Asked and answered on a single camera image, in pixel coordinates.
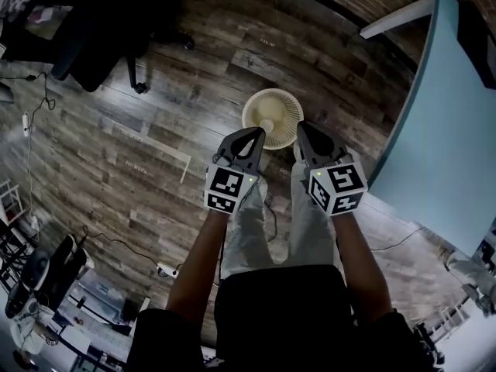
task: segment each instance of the wooden floor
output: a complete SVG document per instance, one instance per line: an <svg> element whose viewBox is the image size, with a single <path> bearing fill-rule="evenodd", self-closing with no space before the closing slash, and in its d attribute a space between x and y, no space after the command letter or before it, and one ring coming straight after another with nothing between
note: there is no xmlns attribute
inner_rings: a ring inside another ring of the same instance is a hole
<svg viewBox="0 0 496 372"><path fill-rule="evenodd" d="M374 167L398 118L413 73L357 28L311 0L185 0L181 28L194 51L154 44L139 60L138 77L150 91L129 87L120 62L94 93L72 79L48 81L56 108L36 114L31 168L33 213L40 243L53 249L65 233L92 233L126 241L156 261L184 261L202 225L206 164L222 138L241 127L244 103L264 88L283 88L301 102L305 117L333 128ZM49 70L40 64L6 64L3 76ZM16 103L2 107L2 169L22 186L29 207L28 142L21 115L43 97L43 81L5 81ZM277 213L276 261L287 253L291 222L290 148L266 152L261 169ZM368 196L356 217L373 248L413 233L380 201ZM274 220L267 214L267 235ZM172 285L149 260L105 238L86 242L96 270L129 296L164 307ZM376 253L394 306L410 323L463 297L436 260L422 233L393 250ZM215 343L212 289L202 338Z"/></svg>

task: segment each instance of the white box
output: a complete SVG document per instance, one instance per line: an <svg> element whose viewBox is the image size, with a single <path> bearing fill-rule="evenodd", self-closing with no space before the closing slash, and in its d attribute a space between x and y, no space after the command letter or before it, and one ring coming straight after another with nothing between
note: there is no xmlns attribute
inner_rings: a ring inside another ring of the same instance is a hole
<svg viewBox="0 0 496 372"><path fill-rule="evenodd" d="M328 216L357 209L367 190L367 179L359 162L310 171L308 193Z"/></svg>
<svg viewBox="0 0 496 372"><path fill-rule="evenodd" d="M209 164L203 205L226 214L233 214L256 184L258 177L217 164Z"/></svg>

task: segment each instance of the light blue table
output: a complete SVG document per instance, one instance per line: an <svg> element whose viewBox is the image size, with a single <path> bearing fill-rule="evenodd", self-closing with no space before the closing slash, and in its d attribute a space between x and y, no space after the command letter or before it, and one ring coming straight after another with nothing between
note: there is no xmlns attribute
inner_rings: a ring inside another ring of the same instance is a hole
<svg viewBox="0 0 496 372"><path fill-rule="evenodd" d="M496 91L456 40L458 5L435 1L418 72L369 185L471 256L496 216Z"/></svg>

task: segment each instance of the white fan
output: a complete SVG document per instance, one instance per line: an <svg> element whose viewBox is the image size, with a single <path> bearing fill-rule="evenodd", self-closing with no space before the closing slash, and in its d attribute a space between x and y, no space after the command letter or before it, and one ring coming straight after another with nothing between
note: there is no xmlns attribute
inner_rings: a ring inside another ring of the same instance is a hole
<svg viewBox="0 0 496 372"><path fill-rule="evenodd" d="M296 140L296 126L303 120L303 110L289 92L268 88L248 100L241 120L243 128L262 127L267 134L263 148L277 150Z"/></svg>

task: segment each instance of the office chair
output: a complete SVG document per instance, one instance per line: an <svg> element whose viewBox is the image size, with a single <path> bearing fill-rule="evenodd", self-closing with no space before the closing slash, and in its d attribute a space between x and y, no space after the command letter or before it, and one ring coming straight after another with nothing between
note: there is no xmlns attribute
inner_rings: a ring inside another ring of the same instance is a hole
<svg viewBox="0 0 496 372"><path fill-rule="evenodd" d="M88 92L108 77L121 57L126 57L131 87L147 91L136 81L136 58L148 43L181 43L195 46L193 39L171 28L180 0L30 0L12 20L4 19L0 43L2 59L53 64L52 75L64 80L69 74ZM52 40L24 29L37 5L72 6Z"/></svg>

